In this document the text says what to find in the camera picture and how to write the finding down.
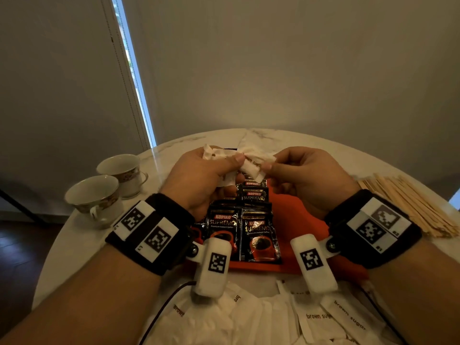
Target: forearm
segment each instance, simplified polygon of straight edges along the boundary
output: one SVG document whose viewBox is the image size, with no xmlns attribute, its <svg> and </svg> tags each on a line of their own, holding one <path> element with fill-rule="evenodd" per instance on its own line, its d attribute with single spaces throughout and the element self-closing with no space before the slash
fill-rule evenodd
<svg viewBox="0 0 460 345">
<path fill-rule="evenodd" d="M 369 276 L 411 345 L 458 342 L 460 264 L 434 244 L 422 239 Z"/>
<path fill-rule="evenodd" d="M 0 344 L 135 344 L 160 281 L 106 245 Z"/>
</svg>

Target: bundle of wooden sticks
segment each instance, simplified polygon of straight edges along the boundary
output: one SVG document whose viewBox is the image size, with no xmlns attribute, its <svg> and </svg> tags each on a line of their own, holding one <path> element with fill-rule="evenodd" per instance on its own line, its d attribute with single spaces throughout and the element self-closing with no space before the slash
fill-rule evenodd
<svg viewBox="0 0 460 345">
<path fill-rule="evenodd" d="M 432 237 L 459 235 L 459 226 L 404 176 L 382 177 L 374 174 L 358 182 L 362 189 L 369 189 L 402 209 L 425 234 Z"/>
</svg>

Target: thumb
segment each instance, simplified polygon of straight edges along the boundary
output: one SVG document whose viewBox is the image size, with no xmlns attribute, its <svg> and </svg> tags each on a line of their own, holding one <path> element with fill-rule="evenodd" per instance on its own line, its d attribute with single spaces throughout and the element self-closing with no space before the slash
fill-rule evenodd
<svg viewBox="0 0 460 345">
<path fill-rule="evenodd" d="M 295 184 L 300 181 L 299 166 L 265 162 L 261 165 L 260 169 L 270 178 L 276 178 L 282 183 Z"/>
<path fill-rule="evenodd" d="M 227 157 L 226 159 L 212 160 L 214 170 L 220 176 L 227 174 L 228 172 L 237 171 L 243 166 L 246 157 L 243 154 L 235 154 Z"/>
</svg>

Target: round table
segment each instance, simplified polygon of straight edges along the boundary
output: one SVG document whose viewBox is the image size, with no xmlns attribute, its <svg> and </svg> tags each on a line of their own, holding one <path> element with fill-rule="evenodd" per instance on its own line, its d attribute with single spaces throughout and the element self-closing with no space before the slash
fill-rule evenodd
<svg viewBox="0 0 460 345">
<path fill-rule="evenodd" d="M 404 174 L 386 162 L 348 146 L 331 142 L 326 139 L 301 133 L 269 130 L 269 129 L 227 129 L 220 131 L 194 134 L 147 150 L 140 155 L 141 171 L 149 174 L 141 193 L 133 199 L 123 202 L 127 210 L 139 200 L 147 198 L 156 192 L 169 171 L 186 151 L 199 148 L 204 144 L 219 145 L 222 148 L 237 147 L 245 135 L 263 150 L 271 153 L 278 152 L 289 146 L 308 146 L 328 151 L 351 175 L 363 178 L 379 173 L 383 176 L 399 174 L 409 178 L 417 188 L 432 202 L 448 214 L 452 220 L 460 223 L 460 213 L 448 202 L 428 189 L 425 185 Z M 74 210 L 57 236 L 46 258 L 35 290 L 32 308 L 35 308 L 46 296 L 61 285 L 67 278 L 77 272 L 91 256 L 104 244 L 108 230 L 97 230 L 91 221 Z M 460 262 L 460 239 L 436 239 L 435 244 L 445 253 Z M 248 290 L 257 297 L 272 296 L 278 293 L 276 279 L 284 276 L 273 273 L 230 272 L 229 280 Z M 165 275 L 160 288 L 157 305 L 161 305 L 182 282 L 193 276 L 190 273 L 175 269 Z"/>
</svg>

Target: cup handle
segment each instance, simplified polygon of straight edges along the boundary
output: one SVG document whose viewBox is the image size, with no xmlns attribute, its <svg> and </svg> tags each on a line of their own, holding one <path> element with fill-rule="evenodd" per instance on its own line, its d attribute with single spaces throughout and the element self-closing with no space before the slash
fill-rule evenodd
<svg viewBox="0 0 460 345">
<path fill-rule="evenodd" d="M 97 221 L 97 222 L 100 222 L 100 223 L 104 223 L 107 221 L 107 219 L 105 218 L 100 218 L 99 217 L 99 211 L 100 211 L 100 207 L 99 206 L 94 206 L 94 207 L 91 207 L 91 209 L 89 210 L 89 214 L 91 215 L 91 218 L 94 220 L 94 221 Z"/>
<path fill-rule="evenodd" d="M 139 171 L 139 173 L 144 174 L 145 180 L 141 183 L 141 185 L 143 185 L 149 179 L 149 174 L 141 171 Z"/>
</svg>

